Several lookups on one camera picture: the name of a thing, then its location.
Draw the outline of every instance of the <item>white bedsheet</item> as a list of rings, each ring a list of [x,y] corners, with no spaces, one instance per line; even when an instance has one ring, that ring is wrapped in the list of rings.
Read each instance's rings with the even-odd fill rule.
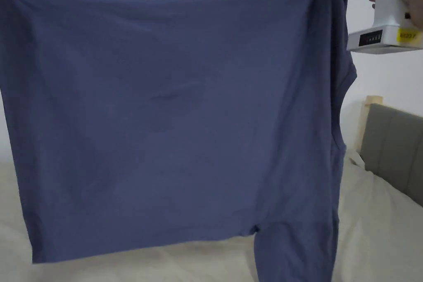
[[[421,282],[423,208],[349,163],[334,282]],[[257,282],[253,239],[190,243],[31,265],[13,165],[0,166],[1,282]]]
[[[334,282],[422,282],[423,208],[346,163]]]

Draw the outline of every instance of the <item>t-shirt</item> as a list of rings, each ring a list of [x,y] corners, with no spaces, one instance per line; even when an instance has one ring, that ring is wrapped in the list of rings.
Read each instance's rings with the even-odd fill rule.
[[[329,282],[356,72],[346,0],[0,0],[33,262],[255,234]]]

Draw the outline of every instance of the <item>yellow label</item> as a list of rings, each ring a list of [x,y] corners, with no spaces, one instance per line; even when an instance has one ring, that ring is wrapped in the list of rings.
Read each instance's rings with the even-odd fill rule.
[[[422,41],[422,32],[416,29],[399,29],[397,41],[400,43],[416,43]]]

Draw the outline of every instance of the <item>bed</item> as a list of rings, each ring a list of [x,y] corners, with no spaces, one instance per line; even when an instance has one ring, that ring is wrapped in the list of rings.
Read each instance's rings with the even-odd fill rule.
[[[382,101],[367,99],[362,142],[345,159],[333,282],[422,281],[423,118]],[[31,265],[14,167],[0,166],[2,282],[256,282],[252,243],[240,237]]]

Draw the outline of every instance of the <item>gray upholstered headboard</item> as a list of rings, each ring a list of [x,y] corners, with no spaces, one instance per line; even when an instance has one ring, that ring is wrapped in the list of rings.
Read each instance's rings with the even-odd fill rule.
[[[360,156],[366,170],[423,206],[423,118],[370,105]]]

